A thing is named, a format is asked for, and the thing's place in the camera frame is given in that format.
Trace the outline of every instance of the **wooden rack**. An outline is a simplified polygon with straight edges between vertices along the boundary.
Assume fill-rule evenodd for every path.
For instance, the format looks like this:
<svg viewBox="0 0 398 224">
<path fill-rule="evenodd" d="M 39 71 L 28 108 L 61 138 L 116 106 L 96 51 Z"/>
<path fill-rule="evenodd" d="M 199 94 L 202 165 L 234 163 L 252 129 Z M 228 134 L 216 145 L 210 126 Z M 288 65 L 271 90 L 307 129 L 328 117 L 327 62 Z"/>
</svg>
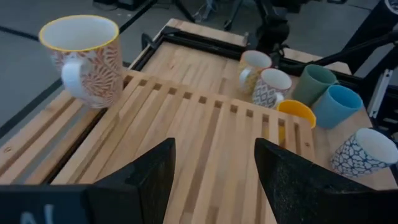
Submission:
<svg viewBox="0 0 398 224">
<path fill-rule="evenodd" d="M 83 108 L 61 92 L 1 148 L 0 183 L 92 183 L 173 137 L 177 159 L 165 223 L 255 223 L 274 217 L 266 212 L 271 209 L 258 180 L 254 140 L 267 129 L 266 137 L 278 143 L 284 126 L 284 146 L 315 159 L 305 119 L 140 72 L 126 72 L 126 83 L 101 118 L 100 110 L 86 111 L 54 144 Z"/>
</svg>

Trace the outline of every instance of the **mug handle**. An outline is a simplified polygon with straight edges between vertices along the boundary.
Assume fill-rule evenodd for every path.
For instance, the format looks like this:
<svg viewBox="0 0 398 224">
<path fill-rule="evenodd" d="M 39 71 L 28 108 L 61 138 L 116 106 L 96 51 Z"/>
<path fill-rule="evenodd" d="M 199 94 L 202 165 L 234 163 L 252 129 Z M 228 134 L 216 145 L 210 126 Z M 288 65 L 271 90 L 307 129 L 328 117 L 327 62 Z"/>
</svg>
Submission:
<svg viewBox="0 0 398 224">
<path fill-rule="evenodd" d="M 251 68 L 247 67 L 244 70 L 242 70 L 241 74 L 239 75 L 239 87 L 241 89 L 244 89 L 244 84 L 246 82 L 246 79 L 248 78 L 248 75 L 251 73 Z"/>
<path fill-rule="evenodd" d="M 78 58 L 67 61 L 62 67 L 61 79 L 63 85 L 76 98 L 84 99 L 86 96 L 80 75 L 87 69 L 89 69 L 89 65 Z"/>
<path fill-rule="evenodd" d="M 285 97 L 281 93 L 275 93 L 274 96 L 276 99 L 275 99 L 275 104 L 272 107 L 272 109 L 275 109 L 278 106 L 278 104 L 285 99 Z"/>
</svg>

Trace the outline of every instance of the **white mug with geometric pattern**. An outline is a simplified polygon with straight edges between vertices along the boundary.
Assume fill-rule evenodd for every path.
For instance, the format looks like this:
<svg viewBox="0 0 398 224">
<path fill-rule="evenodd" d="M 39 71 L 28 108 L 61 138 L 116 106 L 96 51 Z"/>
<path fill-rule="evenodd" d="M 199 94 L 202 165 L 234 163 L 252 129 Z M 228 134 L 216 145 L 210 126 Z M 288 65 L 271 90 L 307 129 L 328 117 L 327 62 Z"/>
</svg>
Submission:
<svg viewBox="0 0 398 224">
<path fill-rule="evenodd" d="M 346 177 L 360 177 L 396 162 L 398 149 L 393 141 L 378 131 L 361 128 L 336 150 L 331 167 Z"/>
<path fill-rule="evenodd" d="M 254 87 L 252 99 L 255 105 L 275 108 L 284 100 L 292 87 L 292 80 L 281 70 L 267 68 L 261 72 Z"/>
<path fill-rule="evenodd" d="M 271 65 L 271 58 L 262 52 L 256 50 L 243 52 L 238 66 L 239 90 L 251 95 L 261 72 Z"/>
</svg>

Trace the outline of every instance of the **blue mug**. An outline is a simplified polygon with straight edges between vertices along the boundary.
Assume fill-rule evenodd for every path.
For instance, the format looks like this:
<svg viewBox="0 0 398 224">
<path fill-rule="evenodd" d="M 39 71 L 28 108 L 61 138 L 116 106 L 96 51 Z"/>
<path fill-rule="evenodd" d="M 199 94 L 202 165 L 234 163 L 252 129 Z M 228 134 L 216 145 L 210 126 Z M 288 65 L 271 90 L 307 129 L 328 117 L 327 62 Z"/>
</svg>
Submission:
<svg viewBox="0 0 398 224">
<path fill-rule="evenodd" d="M 332 129 L 362 108 L 361 97 L 347 87 L 329 86 L 321 99 L 312 108 L 317 117 L 317 126 Z"/>
</svg>

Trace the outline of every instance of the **yellow mug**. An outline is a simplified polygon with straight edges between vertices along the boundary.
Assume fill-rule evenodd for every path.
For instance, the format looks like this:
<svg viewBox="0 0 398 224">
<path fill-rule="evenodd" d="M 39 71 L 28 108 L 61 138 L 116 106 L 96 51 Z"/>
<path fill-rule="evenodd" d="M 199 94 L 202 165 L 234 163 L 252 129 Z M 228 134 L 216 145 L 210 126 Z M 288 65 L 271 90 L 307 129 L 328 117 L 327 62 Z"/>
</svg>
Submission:
<svg viewBox="0 0 398 224">
<path fill-rule="evenodd" d="M 298 116 L 307 119 L 311 124 L 311 129 L 317 125 L 317 117 L 314 115 L 312 110 L 305 104 L 297 100 L 284 100 L 277 105 L 277 111 Z M 285 141 L 285 127 L 279 127 L 279 145 L 282 145 Z M 268 130 L 264 131 L 264 135 L 268 137 Z"/>
<path fill-rule="evenodd" d="M 261 72 L 271 65 L 271 58 L 262 52 L 256 50 L 243 52 L 238 67 L 239 89 L 251 95 Z"/>
</svg>

